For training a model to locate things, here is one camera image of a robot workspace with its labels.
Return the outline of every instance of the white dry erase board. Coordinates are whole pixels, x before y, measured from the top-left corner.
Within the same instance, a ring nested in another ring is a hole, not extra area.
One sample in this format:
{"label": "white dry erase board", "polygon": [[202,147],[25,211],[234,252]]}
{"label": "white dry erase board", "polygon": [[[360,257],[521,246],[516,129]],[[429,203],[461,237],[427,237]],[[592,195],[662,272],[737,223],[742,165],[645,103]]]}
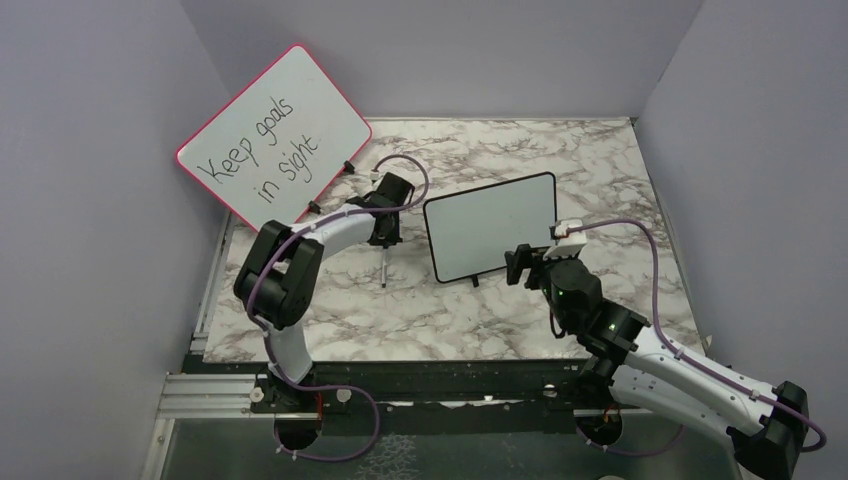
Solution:
{"label": "white dry erase board", "polygon": [[177,150],[177,163],[258,230],[300,218],[371,127],[293,45]]}
{"label": "white dry erase board", "polygon": [[424,203],[436,280],[441,283],[504,268],[504,253],[522,243],[553,245],[556,177],[544,172]]}

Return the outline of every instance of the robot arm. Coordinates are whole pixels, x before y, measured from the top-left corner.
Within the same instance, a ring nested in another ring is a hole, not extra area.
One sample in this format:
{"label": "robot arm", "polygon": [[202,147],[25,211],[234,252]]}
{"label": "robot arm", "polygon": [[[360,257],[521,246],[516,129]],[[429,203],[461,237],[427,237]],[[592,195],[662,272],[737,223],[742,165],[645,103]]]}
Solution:
{"label": "robot arm", "polygon": [[775,388],[686,350],[641,315],[603,298],[600,279],[577,258],[585,235],[566,234],[574,226],[552,229],[559,239],[553,247],[524,244],[507,252],[507,283],[517,284],[529,269],[525,288],[541,290],[552,319],[596,357],[581,373],[588,390],[732,443],[740,465],[760,477],[791,478],[808,431],[798,418],[807,417],[806,392],[791,382]]}
{"label": "robot arm", "polygon": [[[253,304],[253,311],[261,317],[257,318],[264,322],[264,335],[269,337],[269,356],[291,381],[300,382],[312,368],[300,319],[312,302],[321,262],[352,245],[367,242],[387,248],[400,242],[399,212],[369,212],[399,207],[413,191],[412,184],[387,173],[375,191],[348,200],[335,212],[291,226],[270,221],[259,230],[233,290],[246,307],[274,252],[292,236],[299,237],[278,259],[285,272],[270,270]],[[295,235],[303,230],[310,231]]]}

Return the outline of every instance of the gray wall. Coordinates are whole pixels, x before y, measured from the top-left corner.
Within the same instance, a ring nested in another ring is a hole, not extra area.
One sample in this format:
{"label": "gray wall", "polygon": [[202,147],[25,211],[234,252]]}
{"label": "gray wall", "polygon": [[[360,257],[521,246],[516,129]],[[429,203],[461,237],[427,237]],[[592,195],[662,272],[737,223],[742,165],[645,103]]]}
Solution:
{"label": "gray wall", "polygon": [[176,0],[0,2],[0,478],[136,478],[222,211],[226,100]]}
{"label": "gray wall", "polygon": [[712,353],[830,435],[800,479],[848,469],[846,27],[844,0],[707,0],[637,124]]}
{"label": "gray wall", "polygon": [[701,0],[181,0],[227,89],[305,43],[366,115],[635,116]]}

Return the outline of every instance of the marble countertop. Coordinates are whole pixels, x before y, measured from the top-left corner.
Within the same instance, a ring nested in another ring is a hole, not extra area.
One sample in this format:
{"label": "marble countertop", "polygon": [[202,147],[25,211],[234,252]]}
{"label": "marble countertop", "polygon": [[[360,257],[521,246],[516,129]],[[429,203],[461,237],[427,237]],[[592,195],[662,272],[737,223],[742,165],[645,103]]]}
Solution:
{"label": "marble countertop", "polygon": [[[370,190],[370,167],[390,153],[420,159],[432,179],[430,197],[553,172],[560,218],[584,222],[629,217],[652,229],[660,254],[663,329],[701,350],[689,302],[648,174],[628,119],[611,120],[379,120],[353,160],[354,175],[336,179],[317,202],[332,211]],[[395,160],[388,171],[413,184],[420,173]],[[390,249],[388,285],[380,285],[382,251],[359,245],[322,264],[306,322],[315,360],[483,360],[580,358],[573,338],[550,332],[541,295],[509,287],[503,270],[471,282],[436,281],[420,207],[401,216],[404,242]],[[261,335],[232,293],[255,232],[231,216],[226,264],[213,308],[206,362],[266,361]],[[604,295],[650,317],[651,255],[635,229],[615,226],[589,234],[581,259],[603,283]]]}

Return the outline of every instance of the screw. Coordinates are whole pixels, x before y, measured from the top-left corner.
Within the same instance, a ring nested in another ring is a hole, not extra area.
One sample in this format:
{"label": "screw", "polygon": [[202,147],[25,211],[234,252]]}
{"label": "screw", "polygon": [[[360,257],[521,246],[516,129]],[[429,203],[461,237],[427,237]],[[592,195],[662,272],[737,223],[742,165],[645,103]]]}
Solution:
{"label": "screw", "polygon": [[556,398],[556,387],[550,383],[545,385],[545,389],[542,391],[542,395],[548,398]]}
{"label": "screw", "polygon": [[265,392],[262,391],[261,387],[255,387],[253,390],[250,391],[249,397],[251,402],[259,403],[262,401],[263,398],[265,398]]}
{"label": "screw", "polygon": [[352,395],[353,394],[350,392],[350,390],[346,388],[340,388],[336,390],[336,400],[340,401],[341,403],[346,403],[348,400],[350,400],[350,397]]}

